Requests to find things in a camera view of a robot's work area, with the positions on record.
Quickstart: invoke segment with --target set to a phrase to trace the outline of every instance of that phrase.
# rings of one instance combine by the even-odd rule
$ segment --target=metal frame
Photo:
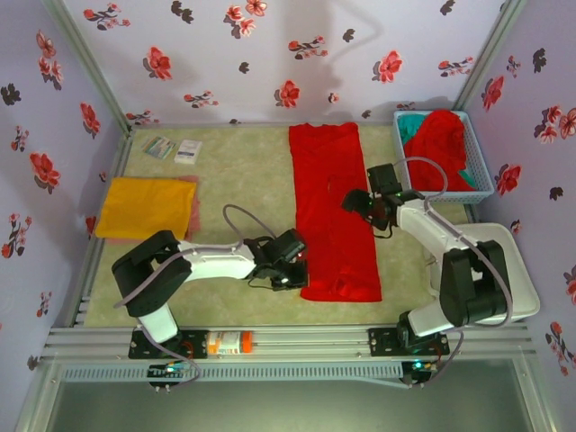
[[[454,102],[454,110],[466,111],[475,95],[482,89],[482,83],[488,73],[492,62],[498,55],[502,44],[506,40],[512,26],[519,17],[522,9],[526,6],[527,0],[507,0],[502,8],[498,20],[492,27],[490,36],[481,49],[478,60],[474,65],[472,73],[462,91]]]
[[[59,24],[67,41],[103,95],[116,120],[128,131],[115,97],[91,56],[62,0],[42,0]],[[526,0],[508,0],[482,49],[476,66],[460,93],[455,109],[465,109],[478,92],[487,69],[495,58]],[[133,134],[120,145],[111,175],[123,172],[130,153]],[[473,207],[466,208],[471,221],[477,221]],[[60,314],[64,328],[49,333],[42,362],[17,425],[18,432],[45,431],[58,401],[59,386],[66,382],[150,381],[143,373],[162,361],[130,360],[128,351],[132,328],[84,328],[83,317],[90,301],[95,269],[104,243],[94,238],[89,245],[76,289],[70,294],[67,310]],[[289,326],[234,328],[254,332],[254,351],[250,355],[210,356],[198,360],[206,381],[347,379],[386,383],[386,378],[401,377],[401,361],[436,359],[434,353],[407,357],[370,357],[368,329],[373,326]],[[209,328],[225,330],[230,328]],[[452,346],[456,335],[448,335]],[[530,413],[534,430],[557,430],[546,400],[537,385],[539,375],[536,348],[523,322],[493,330],[469,328],[456,361],[512,360],[519,389]]]

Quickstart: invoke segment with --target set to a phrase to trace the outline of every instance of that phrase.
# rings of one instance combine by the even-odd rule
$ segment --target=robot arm
[[[490,260],[509,287],[504,251],[498,242],[480,242],[464,234],[455,237],[446,228],[454,228],[450,222],[438,215],[433,217],[426,210],[423,195],[402,191],[391,164],[368,169],[368,178],[373,193],[354,190],[346,196],[343,208],[358,212],[379,230],[392,232],[392,227],[399,227],[409,232],[441,269],[439,297],[426,306],[400,315],[398,331],[404,347],[417,347],[439,331],[506,313],[503,291],[463,239]]]
[[[178,326],[167,305],[185,282],[212,277],[234,279],[270,278],[272,290],[300,288],[308,282],[306,262],[299,260],[306,248],[295,229],[278,238],[244,239],[240,244],[195,245],[179,242],[172,231],[160,231],[136,246],[112,266],[128,314],[138,318],[159,344],[178,334]],[[167,263],[161,271],[153,263]],[[141,285],[138,295],[131,294]]]

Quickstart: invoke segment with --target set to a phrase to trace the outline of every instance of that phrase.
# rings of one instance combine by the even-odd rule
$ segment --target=yellow towel
[[[112,180],[95,234],[103,239],[147,239],[160,230],[185,237],[196,184],[170,178]]]

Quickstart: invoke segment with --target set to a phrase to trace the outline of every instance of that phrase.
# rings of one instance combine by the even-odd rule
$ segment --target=small white box
[[[174,161],[177,164],[190,164],[196,163],[198,153],[202,147],[201,141],[192,141],[191,139],[184,139],[174,156]]]

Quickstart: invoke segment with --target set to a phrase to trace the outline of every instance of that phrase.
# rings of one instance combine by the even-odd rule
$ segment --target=wall
[[[574,20],[571,0],[528,2],[467,110],[499,190],[481,217],[510,227],[538,290],[529,327],[566,425],[576,396]]]
[[[77,279],[86,218],[98,211],[120,129],[40,0],[2,6],[0,430],[8,432]]]
[[[129,120],[173,124],[450,108],[503,3],[61,1]]]

